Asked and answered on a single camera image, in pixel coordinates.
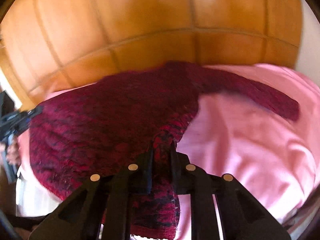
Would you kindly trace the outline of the person's left hand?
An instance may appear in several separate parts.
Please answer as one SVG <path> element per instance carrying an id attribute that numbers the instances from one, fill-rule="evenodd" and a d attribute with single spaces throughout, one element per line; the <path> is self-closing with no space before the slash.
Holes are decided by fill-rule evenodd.
<path id="1" fill-rule="evenodd" d="M 10 165 L 21 165 L 21 156 L 19 153 L 18 139 L 13 137 L 12 143 L 7 148 L 6 160 Z"/>

